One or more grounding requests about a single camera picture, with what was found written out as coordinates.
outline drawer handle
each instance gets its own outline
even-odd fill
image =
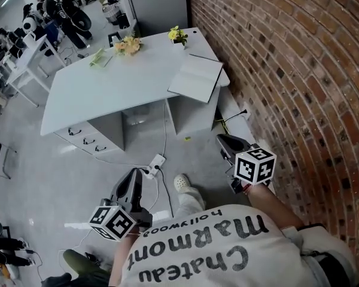
[[[75,135],[80,134],[80,133],[81,133],[81,130],[78,131],[77,133],[73,133],[73,132],[71,131],[71,128],[68,129],[68,134],[69,134],[70,136],[75,136]]]
[[[96,148],[95,148],[95,150],[96,150],[97,152],[103,151],[103,150],[105,150],[105,149],[106,149],[106,147],[104,147],[103,149],[99,149],[98,146],[96,146]]]
[[[87,141],[86,141],[86,138],[84,138],[84,139],[83,139],[83,144],[85,144],[85,145],[90,145],[90,144],[94,143],[95,141],[96,141],[96,139],[92,140],[91,142],[87,142]]]

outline open notebook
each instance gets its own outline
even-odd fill
[[[221,70],[221,62],[189,54],[168,91],[209,103]]]

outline white desk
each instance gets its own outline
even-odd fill
[[[163,99],[178,136],[211,129],[220,87],[230,83],[224,70],[208,104],[168,92],[189,53],[217,60],[198,28],[185,31],[188,43],[183,51],[174,50],[167,33],[161,33],[143,38],[143,46],[134,56],[113,57],[105,69],[89,67],[89,56],[58,71],[45,107],[41,135],[55,132],[64,139],[72,138],[79,131],[82,136],[82,127],[89,126],[90,132],[100,132],[124,149],[120,112]]]
[[[27,48],[22,56],[17,59],[16,61],[16,68],[13,69],[10,77],[7,80],[7,84],[10,84],[15,90],[17,90],[25,99],[30,101],[33,105],[36,107],[38,106],[37,103],[35,103],[31,98],[29,98],[27,95],[25,95],[15,84],[15,80],[18,79],[21,75],[23,75],[25,72],[29,74],[29,76],[36,80],[38,84],[40,84],[43,89],[45,89],[47,92],[50,91],[44,80],[38,75],[37,71],[31,66],[32,62],[35,60],[37,54],[39,53],[40,48],[42,45],[46,44],[47,47],[52,51],[54,56],[58,59],[60,64],[63,67],[66,67],[64,61],[59,56],[57,51],[54,49],[54,47],[50,44],[49,40],[47,39],[47,35],[44,35],[41,37],[37,42],[36,46],[34,48]],[[47,77],[47,74],[39,67],[39,70],[44,74],[44,76]]]

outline white pants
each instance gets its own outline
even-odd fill
[[[205,210],[205,202],[198,189],[194,187],[189,187],[184,191],[180,191],[178,193],[178,200],[179,208],[174,215],[174,219],[186,217]]]

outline white box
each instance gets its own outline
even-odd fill
[[[135,226],[136,221],[121,206],[98,206],[88,224],[103,238],[120,241]]]
[[[276,155],[262,148],[236,154],[234,176],[256,185],[272,179]]]

